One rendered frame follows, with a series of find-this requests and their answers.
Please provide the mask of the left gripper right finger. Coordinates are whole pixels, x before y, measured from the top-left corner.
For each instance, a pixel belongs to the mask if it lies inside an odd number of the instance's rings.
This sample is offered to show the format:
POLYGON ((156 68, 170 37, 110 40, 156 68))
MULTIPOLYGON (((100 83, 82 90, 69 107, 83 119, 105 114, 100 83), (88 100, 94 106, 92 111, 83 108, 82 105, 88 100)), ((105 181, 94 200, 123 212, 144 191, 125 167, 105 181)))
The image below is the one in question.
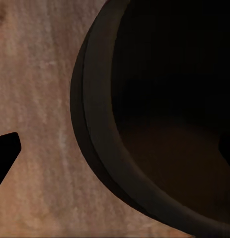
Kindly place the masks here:
POLYGON ((230 166, 230 133, 229 132, 222 132, 218 150, 222 154, 222 156, 225 158, 227 163, 230 166))

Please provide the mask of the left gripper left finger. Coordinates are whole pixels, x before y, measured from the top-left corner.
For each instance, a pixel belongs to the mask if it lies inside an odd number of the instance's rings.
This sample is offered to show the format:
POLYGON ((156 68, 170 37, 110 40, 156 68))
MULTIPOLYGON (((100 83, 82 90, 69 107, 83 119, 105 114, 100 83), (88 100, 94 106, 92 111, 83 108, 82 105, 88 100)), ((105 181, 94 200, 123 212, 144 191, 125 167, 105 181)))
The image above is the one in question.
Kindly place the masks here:
POLYGON ((0 136, 0 184, 21 151, 17 132, 0 136))

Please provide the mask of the cauldron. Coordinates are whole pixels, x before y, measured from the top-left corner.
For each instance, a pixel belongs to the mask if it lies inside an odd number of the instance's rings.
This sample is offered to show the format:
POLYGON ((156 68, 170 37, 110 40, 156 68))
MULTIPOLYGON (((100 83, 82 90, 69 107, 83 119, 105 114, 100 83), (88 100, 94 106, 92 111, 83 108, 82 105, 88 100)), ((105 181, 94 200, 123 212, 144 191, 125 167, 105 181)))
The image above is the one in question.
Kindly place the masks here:
POLYGON ((74 66, 70 111, 100 181, 149 218, 230 238, 230 0, 107 0, 74 66))

